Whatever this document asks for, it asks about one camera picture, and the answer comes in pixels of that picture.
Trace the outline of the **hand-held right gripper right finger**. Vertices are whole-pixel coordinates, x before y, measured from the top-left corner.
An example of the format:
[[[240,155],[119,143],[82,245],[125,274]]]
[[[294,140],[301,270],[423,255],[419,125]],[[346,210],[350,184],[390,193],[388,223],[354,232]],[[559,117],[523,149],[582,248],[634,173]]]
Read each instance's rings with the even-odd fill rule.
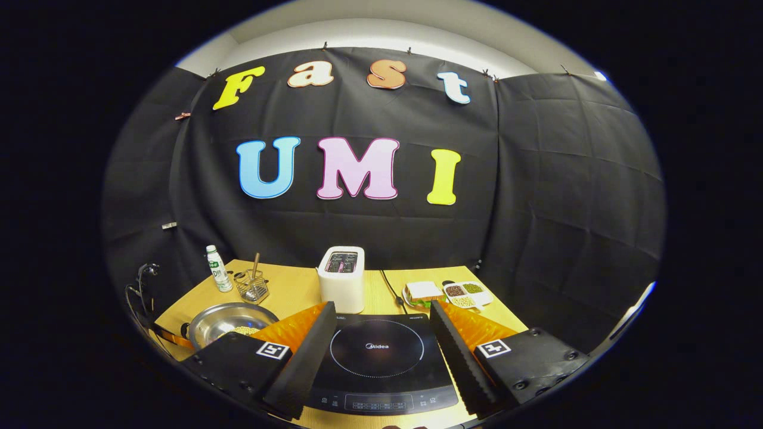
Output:
[[[560,385],[590,356],[539,328],[517,332],[434,301],[430,324],[470,414],[483,419]]]

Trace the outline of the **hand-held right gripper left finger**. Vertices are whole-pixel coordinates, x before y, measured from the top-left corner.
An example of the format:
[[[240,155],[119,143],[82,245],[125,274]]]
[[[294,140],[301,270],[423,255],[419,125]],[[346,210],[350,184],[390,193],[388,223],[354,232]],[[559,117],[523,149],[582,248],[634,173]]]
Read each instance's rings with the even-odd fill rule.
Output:
[[[253,335],[226,333],[181,365],[247,408],[298,419],[335,329],[325,301]]]

